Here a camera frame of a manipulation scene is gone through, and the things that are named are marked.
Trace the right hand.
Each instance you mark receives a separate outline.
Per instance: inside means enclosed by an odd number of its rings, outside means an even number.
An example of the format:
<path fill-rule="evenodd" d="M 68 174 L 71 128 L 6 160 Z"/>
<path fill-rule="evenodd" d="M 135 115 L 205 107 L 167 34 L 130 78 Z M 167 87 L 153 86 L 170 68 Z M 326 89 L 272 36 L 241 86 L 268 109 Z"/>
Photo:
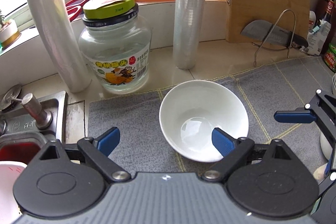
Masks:
<path fill-rule="evenodd" d="M 326 167 L 327 167 L 327 163 L 318 167 L 314 171 L 313 176 L 317 180 L 318 183 L 322 182 L 326 178 L 326 174 L 325 174 Z"/>

